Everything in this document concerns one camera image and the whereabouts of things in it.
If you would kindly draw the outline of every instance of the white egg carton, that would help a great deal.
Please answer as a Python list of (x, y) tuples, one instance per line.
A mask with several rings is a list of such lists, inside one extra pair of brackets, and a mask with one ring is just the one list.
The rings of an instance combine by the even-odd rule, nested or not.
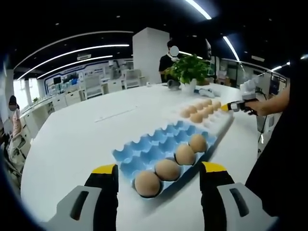
[(219, 138), (225, 133), (229, 125), (232, 123), (233, 112), (224, 112), (221, 109), (218, 109), (214, 111), (213, 114), (209, 114), (208, 118), (203, 118), (203, 121), (201, 123), (194, 123), (191, 121), (190, 118), (183, 118), (180, 115), (181, 112), (187, 109), (189, 106), (195, 106), (196, 104), (203, 103), (204, 101), (206, 100), (197, 99), (180, 104), (173, 108), (169, 108), (166, 111), (165, 116), (170, 122), (182, 120), (184, 122), (191, 123), (194, 126), (207, 131), (212, 136), (216, 136)]

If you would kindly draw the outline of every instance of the brown egg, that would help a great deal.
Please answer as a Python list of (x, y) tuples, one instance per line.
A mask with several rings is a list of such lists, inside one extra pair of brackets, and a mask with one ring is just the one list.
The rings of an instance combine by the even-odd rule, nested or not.
[(161, 160), (155, 165), (155, 171), (161, 180), (172, 181), (180, 176), (180, 167), (172, 160)]
[(209, 105), (206, 110), (208, 111), (209, 114), (213, 114), (214, 113), (214, 108), (212, 105)]
[(203, 109), (200, 113), (202, 114), (203, 118), (205, 118), (205, 119), (208, 118), (208, 111), (207, 111), (206, 108)]
[(180, 116), (182, 118), (189, 118), (191, 116), (191, 113), (188, 110), (183, 110), (181, 111)]
[(194, 122), (194, 123), (202, 123), (202, 120), (203, 120), (203, 115), (201, 113), (194, 113), (194, 114), (191, 114), (191, 121)]
[(197, 110), (202, 110), (203, 109), (203, 104), (202, 103), (197, 103), (195, 105), (195, 107), (197, 108)]
[(156, 196), (160, 190), (160, 180), (155, 173), (151, 171), (142, 171), (135, 178), (135, 188), (141, 196), (153, 197)]
[(195, 106), (189, 106), (187, 109), (191, 114), (197, 112), (197, 108)]
[(217, 111), (219, 108), (221, 107), (221, 102), (217, 101), (215, 103), (213, 103), (213, 108), (215, 111)]
[(196, 155), (192, 148), (187, 144), (180, 144), (175, 152), (175, 158), (179, 165), (193, 165)]
[(207, 107), (207, 106), (212, 104), (212, 101), (211, 100), (204, 100), (202, 104), (203, 104), (203, 107)]
[(189, 145), (195, 153), (203, 153), (207, 149), (205, 138), (201, 134), (194, 134)]

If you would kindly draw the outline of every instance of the ceiling light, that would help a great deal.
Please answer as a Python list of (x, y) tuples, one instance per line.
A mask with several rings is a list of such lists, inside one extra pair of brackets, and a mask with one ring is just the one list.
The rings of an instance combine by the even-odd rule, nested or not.
[(87, 48), (83, 48), (83, 49), (80, 49), (80, 50), (75, 50), (75, 51), (70, 51), (68, 53), (64, 53), (64, 54), (60, 54), (56, 57), (53, 57), (49, 60), (46, 60), (44, 62), (42, 62), (41, 64), (31, 68), (30, 70), (28, 70), (27, 72), (25, 72), (23, 75), (21, 75), (17, 80), (20, 80), (22, 77), (24, 77), (26, 74), (30, 73), (31, 71), (33, 71), (34, 69), (38, 68), (39, 66), (42, 66), (52, 60), (55, 60), (57, 58), (60, 58), (62, 56), (65, 56), (65, 55), (68, 55), (68, 54), (73, 54), (73, 53), (76, 53), (76, 52), (80, 52), (80, 51), (86, 51), (86, 50), (91, 50), (91, 49), (97, 49), (97, 48), (106, 48), (106, 47), (129, 47), (128, 44), (117, 44), (117, 45), (102, 45), (102, 46), (96, 46), (96, 47), (87, 47)]
[(232, 44), (230, 43), (229, 39), (228, 39), (226, 36), (224, 36), (223, 39), (226, 41), (227, 45), (230, 47), (230, 49), (231, 49), (231, 51), (233, 52), (233, 54), (234, 54), (236, 60), (237, 60), (237, 61), (240, 61), (240, 58), (239, 58), (239, 56), (237, 55), (237, 53), (236, 53), (234, 47), (233, 47)]
[(197, 11), (199, 11), (206, 19), (212, 19), (210, 15), (208, 15), (207, 12), (205, 12), (205, 10), (203, 10), (201, 8), (201, 6), (199, 6), (195, 1), (193, 0), (185, 0), (187, 1), (190, 5), (192, 5)]
[(192, 54), (189, 54), (189, 53), (186, 53), (186, 52), (183, 52), (183, 51), (179, 51), (180, 54), (186, 54), (186, 55), (190, 55), (192, 56)]
[(112, 57), (113, 57), (113, 55), (107, 55), (107, 56), (101, 56), (101, 57), (96, 57), (96, 58), (90, 58), (90, 59), (85, 59), (85, 60), (77, 61), (77, 62), (74, 62), (74, 63), (71, 63), (71, 64), (67, 64), (67, 65), (64, 65), (64, 66), (60, 66), (60, 67), (58, 67), (58, 68), (56, 68), (56, 69), (53, 69), (52, 71), (46, 72), (45, 74), (39, 76), (37, 79), (42, 78), (43, 76), (48, 75), (48, 74), (50, 74), (51, 72), (60, 70), (60, 69), (62, 69), (62, 68), (64, 68), (64, 67), (67, 67), (67, 66), (71, 66), (71, 65), (74, 65), (74, 64), (83, 63), (83, 62), (90, 61), (90, 60), (104, 59), (104, 58), (112, 58)]
[(277, 67), (271, 69), (271, 71), (277, 71), (277, 70), (279, 70), (280, 68), (282, 68), (282, 66), (277, 66)]

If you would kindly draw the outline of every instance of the green leaves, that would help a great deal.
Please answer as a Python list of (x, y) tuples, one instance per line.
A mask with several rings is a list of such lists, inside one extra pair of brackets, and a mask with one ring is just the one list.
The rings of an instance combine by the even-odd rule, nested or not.
[(204, 81), (207, 77), (208, 70), (211, 69), (209, 64), (197, 58), (197, 55), (185, 56), (178, 62), (174, 63), (166, 71), (166, 75), (171, 75), (182, 83), (190, 83), (192, 79)]

